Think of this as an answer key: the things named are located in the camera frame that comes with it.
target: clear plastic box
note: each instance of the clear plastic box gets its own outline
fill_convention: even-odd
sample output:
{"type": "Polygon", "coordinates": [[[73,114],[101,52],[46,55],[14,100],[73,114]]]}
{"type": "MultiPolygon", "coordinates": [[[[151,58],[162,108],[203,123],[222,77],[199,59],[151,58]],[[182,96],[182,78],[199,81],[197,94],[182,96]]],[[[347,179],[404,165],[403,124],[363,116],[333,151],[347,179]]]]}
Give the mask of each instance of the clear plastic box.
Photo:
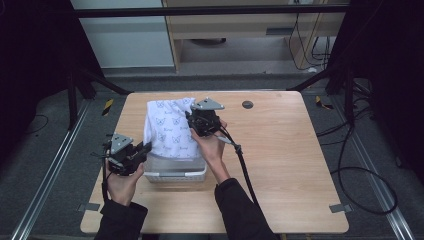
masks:
{"type": "Polygon", "coordinates": [[[147,154],[144,176],[150,182],[202,182],[207,164],[202,157],[194,159],[171,159],[147,154]]]}

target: aluminum rail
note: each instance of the aluminum rail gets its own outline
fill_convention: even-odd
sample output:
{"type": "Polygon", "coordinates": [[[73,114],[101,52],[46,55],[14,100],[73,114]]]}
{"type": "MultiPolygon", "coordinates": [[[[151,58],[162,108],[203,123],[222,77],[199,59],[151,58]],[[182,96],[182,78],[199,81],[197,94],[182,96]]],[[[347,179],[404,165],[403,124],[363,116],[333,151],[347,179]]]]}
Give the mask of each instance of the aluminum rail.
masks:
{"type": "Polygon", "coordinates": [[[29,207],[27,208],[24,216],[19,222],[18,226],[12,233],[12,240],[25,240],[28,238],[32,227],[34,226],[35,221],[37,220],[38,215],[40,214],[41,209],[44,206],[44,203],[49,196],[50,190],[53,187],[53,184],[56,181],[57,176],[59,175],[60,169],[62,168],[63,163],[69,153],[69,150],[72,147],[72,144],[81,129],[82,123],[85,120],[87,115],[90,101],[83,101],[79,113],[79,120],[77,121],[75,127],[68,131],[65,136],[65,139],[62,142],[55,158],[53,159],[50,168],[48,169],[43,181],[40,184],[40,187],[37,190],[34,198],[32,199],[29,207]]]}
{"type": "MultiPolygon", "coordinates": [[[[334,96],[331,97],[331,100],[334,104],[335,109],[337,109],[340,118],[342,119],[343,122],[345,122],[346,117],[343,113],[344,112],[343,104],[341,103],[341,100],[334,96]]],[[[352,145],[358,155],[358,159],[361,166],[363,168],[366,168],[378,174],[378,170],[376,166],[373,164],[371,157],[368,155],[368,152],[365,146],[363,145],[360,136],[358,135],[356,131],[352,133],[351,139],[352,139],[352,145]]],[[[390,209],[390,207],[393,206],[394,200],[388,187],[382,181],[380,181],[378,178],[374,176],[369,176],[369,181],[370,181],[371,187],[374,190],[375,196],[377,197],[380,203],[380,206],[384,210],[390,209]]],[[[396,234],[396,237],[399,240],[414,240],[415,239],[399,207],[396,208],[393,212],[387,214],[386,217],[390,225],[392,226],[393,232],[396,234]]]]}

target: wire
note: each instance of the wire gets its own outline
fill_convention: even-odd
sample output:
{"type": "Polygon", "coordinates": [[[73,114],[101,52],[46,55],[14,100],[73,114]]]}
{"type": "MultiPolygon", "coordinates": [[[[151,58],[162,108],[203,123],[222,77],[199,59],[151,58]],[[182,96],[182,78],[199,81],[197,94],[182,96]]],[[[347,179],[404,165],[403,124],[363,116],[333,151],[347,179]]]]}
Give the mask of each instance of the wire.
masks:
{"type": "Polygon", "coordinates": [[[246,184],[247,184],[247,188],[249,189],[250,192],[250,196],[252,197],[253,203],[259,208],[261,209],[261,207],[259,206],[259,202],[258,199],[256,198],[256,194],[255,191],[253,190],[252,187],[252,183],[250,182],[250,178],[249,178],[249,173],[247,172],[247,167],[246,167],[246,163],[244,161],[243,158],[243,152],[241,150],[241,145],[236,144],[234,142],[234,140],[231,138],[230,133],[227,131],[227,129],[225,129],[224,126],[221,126],[221,128],[219,129],[219,131],[224,134],[225,137],[227,137],[231,142],[232,145],[234,146],[234,149],[236,150],[236,154],[240,160],[240,165],[241,168],[243,170],[243,175],[244,175],[244,179],[246,180],[246,184]]]}
{"type": "Polygon", "coordinates": [[[110,175],[112,175],[112,172],[110,172],[107,177],[106,177],[106,181],[109,180],[110,175]]]}
{"type": "Polygon", "coordinates": [[[100,154],[95,153],[95,152],[90,153],[90,156],[93,156],[93,157],[96,157],[96,158],[100,158],[100,159],[103,159],[103,158],[107,157],[106,154],[100,155],[100,154]]]}
{"type": "Polygon", "coordinates": [[[325,70],[326,68],[327,68],[327,64],[328,64],[328,60],[329,60],[329,58],[330,58],[330,56],[331,56],[331,54],[330,54],[330,37],[326,37],[326,44],[325,44],[325,50],[324,50],[324,53],[315,53],[314,51],[315,51],[315,48],[316,48],[316,45],[317,45],[317,43],[318,43],[318,39],[319,39],[319,37],[316,37],[315,38],[315,41],[314,41],[314,45],[312,46],[312,50],[311,50],[311,55],[312,55],[312,58],[313,59],[315,59],[315,60],[317,60],[317,61],[321,61],[321,69],[322,70],[325,70]]]}
{"type": "Polygon", "coordinates": [[[292,31],[292,32],[291,32],[291,34],[290,34],[290,38],[289,38],[289,51],[290,51],[290,54],[291,54],[291,56],[292,56],[292,59],[293,59],[294,65],[295,65],[295,67],[296,67],[298,70],[307,70],[307,69],[309,69],[310,67],[316,67],[316,66],[319,66],[319,64],[314,64],[314,63],[309,62],[309,60],[308,60],[308,58],[307,58],[307,56],[306,56],[305,47],[304,47],[304,45],[303,45],[303,41],[302,41],[302,38],[300,37],[300,31],[299,31],[299,13],[296,13],[296,21],[295,21],[294,26],[293,26],[293,31],[292,31]],[[291,50],[291,39],[292,39],[292,36],[293,36],[293,33],[294,33],[295,29],[297,30],[297,35],[298,35],[298,37],[299,37],[299,42],[300,42],[300,45],[301,45],[301,47],[302,47],[303,57],[304,57],[304,58],[305,58],[305,60],[306,60],[306,61],[307,61],[307,62],[311,65],[311,66],[309,66],[308,68],[300,68],[299,66],[297,66],[296,61],[294,60],[294,55],[293,55],[293,52],[292,52],[292,50],[291,50]]]}
{"type": "Polygon", "coordinates": [[[44,125],[43,126],[41,126],[40,128],[38,128],[38,129],[36,129],[36,130],[33,130],[33,131],[30,131],[30,132],[26,132],[25,134],[27,134],[27,135],[29,135],[29,134],[33,134],[33,133],[36,133],[36,132],[39,132],[39,131],[41,131],[43,128],[45,128],[46,126],[47,126],[47,124],[49,123],[49,118],[46,116],[46,115],[43,115],[43,114],[37,114],[37,115],[35,115],[36,117],[44,117],[45,119],[46,119],[46,122],[44,123],[44,125]]]}
{"type": "Polygon", "coordinates": [[[332,143],[321,143],[320,146],[334,145],[334,144],[339,144],[339,143],[342,143],[342,142],[344,142],[344,141],[342,140],[342,141],[332,142],[332,143]]]}
{"type": "MultiPolygon", "coordinates": [[[[356,100],[354,101],[354,103],[356,103],[356,102],[357,102],[357,101],[359,101],[359,100],[363,100],[363,99],[362,99],[362,98],[361,98],[361,99],[356,99],[356,100]]],[[[370,111],[370,110],[371,110],[371,108],[370,108],[370,107],[365,107],[364,109],[362,109],[362,110],[360,110],[360,111],[356,112],[356,113],[355,113],[355,120],[360,120],[360,119],[362,119],[364,116],[360,116],[360,115],[361,115],[362,113],[364,113],[364,112],[366,112],[366,111],[370,111]]],[[[324,131],[322,131],[322,132],[319,132],[319,133],[317,133],[316,135],[317,135],[317,137],[323,137],[323,136],[329,135],[329,134],[331,134],[331,133],[337,132],[338,130],[342,129],[342,128],[343,128],[344,126],[346,126],[348,123],[349,123],[349,122],[348,122],[348,121],[346,121],[346,122],[341,123],[341,124],[339,124],[339,125],[337,125],[337,126],[334,126],[334,127],[328,128],[328,129],[326,129],[326,130],[324,130],[324,131]]]]}
{"type": "Polygon", "coordinates": [[[368,169],[366,169],[366,168],[362,168],[362,167],[341,167],[341,164],[342,164],[342,158],[343,158],[343,153],[344,153],[344,150],[345,150],[345,147],[346,147],[346,143],[347,143],[347,140],[349,139],[349,137],[352,135],[352,133],[353,133],[353,129],[354,129],[354,127],[353,127],[353,126],[351,126],[351,127],[349,128],[349,130],[348,130],[348,133],[346,134],[346,137],[345,137],[345,139],[344,139],[344,142],[343,142],[342,148],[341,148],[341,150],[340,150],[340,155],[339,155],[339,159],[338,159],[337,169],[336,169],[336,170],[334,170],[334,171],[331,171],[330,173],[331,173],[331,174],[337,173],[337,177],[338,177],[338,180],[339,180],[340,188],[342,189],[342,191],[343,191],[344,195],[345,195],[345,196],[346,196],[346,197],[347,197],[347,198],[348,198],[348,199],[349,199],[349,200],[350,200],[353,204],[355,204],[357,207],[359,207],[360,209],[362,209],[362,210],[364,210],[364,211],[366,211],[366,212],[369,212],[369,213],[372,213],[372,214],[376,214],[376,215],[386,215],[386,214],[389,214],[389,213],[393,212],[393,211],[397,208],[397,206],[398,206],[398,198],[397,198],[396,192],[393,190],[393,188],[390,186],[390,184],[387,182],[387,180],[386,180],[386,179],[384,179],[383,177],[381,177],[381,176],[380,176],[380,175],[378,175],[377,173],[375,173],[375,172],[373,172],[373,171],[371,171],[371,170],[368,170],[368,169]],[[371,209],[371,208],[365,207],[364,205],[362,205],[362,204],[358,203],[356,200],[354,200],[354,199],[353,199],[353,197],[351,197],[351,196],[348,194],[348,192],[346,191],[346,189],[345,189],[345,187],[344,187],[344,185],[343,185],[343,181],[342,181],[342,177],[341,177],[341,172],[342,172],[342,171],[345,171],[345,170],[358,170],[358,171],[365,171],[365,172],[370,173],[371,175],[373,175],[373,176],[375,176],[375,177],[379,178],[381,181],[383,181],[383,182],[386,184],[387,188],[389,189],[389,191],[390,191],[390,193],[391,193],[391,195],[392,195],[392,197],[393,197],[393,199],[394,199],[393,206],[392,206],[389,210],[386,210],[386,211],[376,211],[376,210],[373,210],[373,209],[371,209]]]}

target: black cord on floor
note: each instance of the black cord on floor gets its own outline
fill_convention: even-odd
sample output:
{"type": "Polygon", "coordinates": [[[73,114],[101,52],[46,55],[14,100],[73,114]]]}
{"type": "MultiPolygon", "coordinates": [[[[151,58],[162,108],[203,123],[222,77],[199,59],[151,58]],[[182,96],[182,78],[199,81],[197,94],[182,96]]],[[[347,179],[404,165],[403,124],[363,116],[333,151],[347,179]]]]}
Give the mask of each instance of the black cord on floor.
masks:
{"type": "Polygon", "coordinates": [[[47,124],[49,123],[49,118],[46,116],[46,115],[43,115],[43,114],[37,114],[37,115],[35,115],[36,117],[43,117],[43,118],[45,118],[46,119],[46,122],[43,124],[43,126],[41,126],[40,128],[38,128],[38,129],[36,129],[36,130],[33,130],[33,131],[30,131],[30,132],[26,132],[25,134],[33,134],[33,133],[36,133],[36,132],[39,132],[39,131],[41,131],[43,128],[45,128],[46,126],[47,126],[47,124]]]}
{"type": "MultiPolygon", "coordinates": [[[[368,100],[367,98],[358,98],[358,99],[356,99],[354,102],[356,103],[356,102],[358,102],[358,101],[360,101],[360,100],[368,100]]],[[[369,111],[370,110],[370,107],[366,107],[366,108],[364,108],[364,109],[362,109],[361,111],[359,111],[359,112],[357,112],[356,114],[355,114],[355,120],[359,120],[359,119],[361,119],[363,116],[361,116],[361,114],[363,114],[364,112],[366,112],[366,111],[369,111]]],[[[334,133],[334,132],[336,132],[336,131],[338,131],[338,130],[340,130],[341,128],[343,128],[344,126],[346,126],[346,125],[348,125],[348,122],[344,122],[344,123],[342,123],[342,124],[340,124],[340,125],[337,125],[337,126],[335,126],[335,127],[332,127],[332,128],[329,128],[329,129],[327,129],[327,130],[325,130],[325,131],[323,131],[323,132],[321,132],[321,133],[317,133],[317,137],[321,137],[321,136],[325,136],[325,135],[328,135],[328,134],[331,134],[331,133],[334,133]]],[[[340,150],[340,155],[339,155],[339,159],[338,159],[338,164],[337,164],[337,169],[336,170],[333,170],[333,171],[331,171],[330,173],[331,174],[335,174],[335,173],[337,173],[337,177],[338,177],[338,182],[339,182],[339,184],[340,184],[340,187],[341,187],[341,189],[342,189],[342,192],[343,192],[343,194],[354,204],[354,205],[356,205],[357,207],[359,207],[360,209],[362,209],[362,210],[364,210],[364,211],[366,211],[366,212],[369,212],[369,213],[372,213],[372,214],[376,214],[376,215],[386,215],[386,214],[389,214],[389,213],[391,213],[391,212],[393,212],[396,208],[397,208],[397,206],[398,206],[398,197],[397,197],[397,195],[396,195],[396,192],[395,192],[395,190],[390,186],[390,184],[389,184],[389,182],[386,180],[386,179],[384,179],[383,177],[381,177],[380,175],[378,175],[377,173],[375,173],[375,172],[373,172],[373,171],[371,171],[371,170],[369,170],[369,169],[366,169],[366,168],[362,168],[362,167],[341,167],[341,163],[342,163],[342,158],[343,158],[343,153],[344,153],[344,150],[345,150],[345,147],[346,147],[346,144],[347,144],[347,141],[348,141],[348,139],[349,139],[349,137],[352,135],[352,133],[353,133],[353,131],[354,131],[354,126],[350,126],[349,127],[349,130],[348,130],[348,132],[347,132],[347,134],[346,134],[346,136],[345,136],[345,138],[344,138],[344,140],[343,141],[338,141],[338,142],[335,142],[335,143],[329,143],[329,144],[322,144],[322,145],[331,145],[331,144],[337,144],[337,143],[343,143],[342,144],[342,147],[341,147],[341,150],[340,150]],[[343,184],[343,180],[342,180],[342,175],[341,175],[341,172],[342,171],[352,171],[352,170],[354,170],[354,171],[364,171],[364,172],[367,172],[367,173],[369,173],[369,174],[371,174],[371,175],[373,175],[373,176],[375,176],[375,177],[377,177],[378,179],[380,179],[382,182],[384,182],[384,184],[387,186],[387,188],[389,189],[389,191],[390,191],[390,193],[391,193],[391,195],[392,195],[392,198],[393,198],[393,200],[394,200],[394,203],[393,203],[393,206],[389,209],[389,210],[386,210],[386,211],[376,211],[376,210],[374,210],[374,209],[371,209],[371,208],[369,208],[369,207],[366,207],[366,206],[364,206],[364,205],[362,205],[362,204],[360,204],[360,203],[358,203],[355,199],[353,199],[353,197],[351,197],[350,195],[349,195],[349,193],[347,192],[347,190],[345,189],[345,187],[344,187],[344,184],[343,184]]]]}
{"type": "Polygon", "coordinates": [[[341,148],[341,150],[340,150],[340,155],[339,155],[339,159],[338,159],[338,165],[337,165],[337,169],[336,170],[334,170],[334,171],[331,171],[330,173],[331,174],[334,174],[334,173],[337,173],[337,177],[338,177],[338,181],[339,181],[339,184],[340,184],[340,187],[341,187],[341,189],[342,189],[342,191],[343,191],[343,193],[344,193],[344,195],[354,204],[354,205],[356,205],[357,207],[359,207],[360,209],[362,209],[362,210],[364,210],[364,211],[366,211],[366,212],[369,212],[369,213],[372,213],[372,214],[376,214],[376,215],[386,215],[386,214],[389,214],[389,213],[391,213],[391,212],[393,212],[396,208],[397,208],[397,206],[398,206],[398,197],[397,197],[397,195],[396,195],[396,192],[395,192],[395,190],[390,186],[390,184],[389,184],[389,182],[386,180],[386,179],[384,179],[383,177],[381,177],[380,175],[378,175],[377,173],[375,173],[375,172],[373,172],[373,171],[371,171],[371,170],[369,170],[369,169],[366,169],[366,168],[362,168],[362,167],[341,167],[341,164],[342,164],[342,158],[343,158],[343,153],[344,153],[344,150],[345,150],[345,147],[346,147],[346,143],[347,143],[347,140],[349,139],[349,137],[352,135],[352,133],[353,133],[353,129],[354,129],[354,127],[350,127],[349,128],[349,130],[348,130],[348,133],[346,134],[346,137],[345,137],[345,140],[344,140],[344,142],[343,142],[343,145],[342,145],[342,148],[341,148]],[[369,174],[371,174],[371,175],[373,175],[373,176],[375,176],[375,177],[377,177],[377,178],[379,178],[381,181],[383,181],[385,184],[386,184],[386,186],[387,186],[387,188],[389,189],[389,191],[390,191],[390,193],[391,193],[391,195],[392,195],[392,197],[393,197],[393,200],[394,200],[394,203],[393,203],[393,206],[389,209],[389,210],[386,210],[386,211],[376,211],[376,210],[374,210],[374,209],[371,209],[371,208],[368,208],[368,207],[366,207],[366,206],[364,206],[364,205],[362,205],[362,204],[360,204],[360,203],[358,203],[356,200],[354,200],[353,199],[353,197],[351,197],[350,195],[349,195],[349,193],[346,191],[346,189],[345,189],[345,187],[344,187],[344,184],[343,184],[343,181],[342,181],[342,176],[341,176],[341,172],[342,171],[346,171],[346,170],[356,170],[356,171],[365,171],[365,172],[367,172],[367,173],[369,173],[369,174]]]}

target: black pole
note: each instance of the black pole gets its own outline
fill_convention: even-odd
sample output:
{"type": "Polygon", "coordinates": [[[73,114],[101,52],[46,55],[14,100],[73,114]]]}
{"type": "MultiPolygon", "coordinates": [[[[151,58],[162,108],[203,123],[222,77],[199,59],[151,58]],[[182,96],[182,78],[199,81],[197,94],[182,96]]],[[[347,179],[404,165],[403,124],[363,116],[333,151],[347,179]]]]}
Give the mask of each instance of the black pole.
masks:
{"type": "Polygon", "coordinates": [[[279,13],[336,13],[367,9],[368,6],[350,4],[305,4],[305,5],[251,5],[251,6],[207,6],[207,7],[163,7],[124,9],[76,9],[53,10],[49,14],[57,17],[104,18],[104,17],[151,17],[185,15],[227,14],[279,14],[279,13]]]}
{"type": "Polygon", "coordinates": [[[69,103],[69,126],[68,130],[71,130],[78,119],[77,113],[77,95],[75,89],[75,79],[73,76],[73,72],[71,70],[67,70],[66,82],[68,86],[68,103],[69,103]]]}
{"type": "Polygon", "coordinates": [[[345,116],[351,127],[355,124],[355,116],[353,114],[353,70],[351,65],[347,65],[345,75],[345,116]]]}

